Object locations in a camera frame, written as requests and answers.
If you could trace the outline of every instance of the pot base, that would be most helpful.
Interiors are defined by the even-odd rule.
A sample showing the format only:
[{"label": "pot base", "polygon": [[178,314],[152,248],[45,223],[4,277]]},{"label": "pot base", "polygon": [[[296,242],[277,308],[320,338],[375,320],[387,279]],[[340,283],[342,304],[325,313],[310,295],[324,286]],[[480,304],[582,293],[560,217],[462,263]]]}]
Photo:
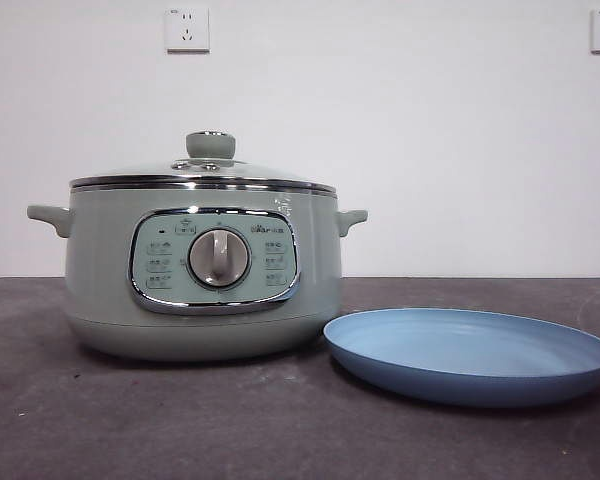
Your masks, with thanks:
[{"label": "pot base", "polygon": [[287,350],[320,334],[337,311],[268,322],[222,326],[135,326],[68,316],[86,345],[121,357],[152,361],[211,361]]}]

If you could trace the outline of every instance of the pot handle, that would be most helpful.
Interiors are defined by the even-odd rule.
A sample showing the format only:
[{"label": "pot handle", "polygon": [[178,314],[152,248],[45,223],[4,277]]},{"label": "pot handle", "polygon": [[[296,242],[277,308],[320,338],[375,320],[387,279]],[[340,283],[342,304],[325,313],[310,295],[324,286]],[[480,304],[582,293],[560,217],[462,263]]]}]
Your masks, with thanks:
[{"label": "pot handle", "polygon": [[336,219],[338,222],[338,232],[341,237],[346,237],[351,228],[356,223],[362,223],[367,221],[369,212],[366,210],[349,210],[346,212],[337,212]]},{"label": "pot handle", "polygon": [[73,225],[73,212],[64,207],[49,207],[47,205],[29,205],[27,217],[40,220],[56,227],[59,237],[69,238]]}]

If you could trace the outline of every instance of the brand logo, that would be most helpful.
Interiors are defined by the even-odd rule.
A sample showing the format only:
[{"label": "brand logo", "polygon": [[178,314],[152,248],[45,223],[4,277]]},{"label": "brand logo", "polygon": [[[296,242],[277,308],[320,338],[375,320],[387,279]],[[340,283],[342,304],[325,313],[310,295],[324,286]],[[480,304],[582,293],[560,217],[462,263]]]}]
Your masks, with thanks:
[{"label": "brand logo", "polygon": [[251,226],[251,233],[283,233],[284,230],[280,227],[263,227],[260,224]]}]

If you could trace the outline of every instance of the table surface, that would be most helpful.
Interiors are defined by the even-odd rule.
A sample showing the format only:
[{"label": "table surface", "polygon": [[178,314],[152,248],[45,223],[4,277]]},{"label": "table surface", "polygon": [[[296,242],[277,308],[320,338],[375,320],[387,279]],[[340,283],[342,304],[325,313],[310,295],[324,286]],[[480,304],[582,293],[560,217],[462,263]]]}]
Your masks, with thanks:
[{"label": "table surface", "polygon": [[[600,387],[487,410],[370,386],[323,339],[247,361],[155,364],[80,346],[63,280],[0,279],[0,479],[600,479]],[[600,279],[349,278],[343,311],[499,311],[600,336]]]}]

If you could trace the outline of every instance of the lid knob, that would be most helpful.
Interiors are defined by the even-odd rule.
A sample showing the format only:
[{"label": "lid knob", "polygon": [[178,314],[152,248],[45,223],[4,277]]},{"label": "lid knob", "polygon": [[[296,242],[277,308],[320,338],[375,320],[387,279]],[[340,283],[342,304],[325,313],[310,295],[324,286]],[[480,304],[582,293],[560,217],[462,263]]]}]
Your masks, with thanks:
[{"label": "lid knob", "polygon": [[236,139],[224,132],[204,131],[187,135],[187,153],[191,158],[231,159],[236,152]]}]

